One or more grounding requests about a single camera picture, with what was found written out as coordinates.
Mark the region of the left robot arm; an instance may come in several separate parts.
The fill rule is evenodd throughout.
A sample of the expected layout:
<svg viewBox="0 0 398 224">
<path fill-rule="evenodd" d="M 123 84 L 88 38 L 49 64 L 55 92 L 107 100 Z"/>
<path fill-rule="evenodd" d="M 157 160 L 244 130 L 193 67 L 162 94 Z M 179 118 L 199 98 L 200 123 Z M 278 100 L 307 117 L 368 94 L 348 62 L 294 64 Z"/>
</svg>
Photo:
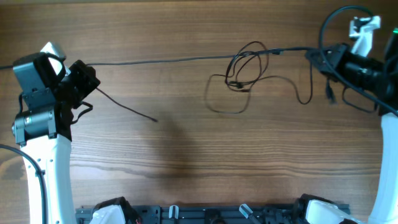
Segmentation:
<svg viewBox="0 0 398 224">
<path fill-rule="evenodd" d="M 100 81 L 93 67 L 77 60 L 70 68 L 64 59 L 39 52 L 16 60 L 14 74 L 22 88 L 20 110 L 12 133 L 27 173 L 31 223 L 76 223 L 70 182 L 73 110 Z"/>
</svg>

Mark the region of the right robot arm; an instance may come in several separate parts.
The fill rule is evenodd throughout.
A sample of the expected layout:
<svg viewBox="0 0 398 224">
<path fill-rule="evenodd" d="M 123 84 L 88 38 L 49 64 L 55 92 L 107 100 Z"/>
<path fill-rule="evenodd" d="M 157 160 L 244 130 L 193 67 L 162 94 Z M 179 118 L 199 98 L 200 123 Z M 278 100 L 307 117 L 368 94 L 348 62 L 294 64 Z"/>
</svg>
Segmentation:
<svg viewBox="0 0 398 224">
<path fill-rule="evenodd" d="M 320 73 L 352 90 L 370 91 L 380 101 L 383 137 L 379 186 L 368 223 L 397 223 L 397 29 L 384 52 L 385 62 L 368 58 L 365 47 L 336 44 L 326 50 L 309 50 L 305 56 Z"/>
</svg>

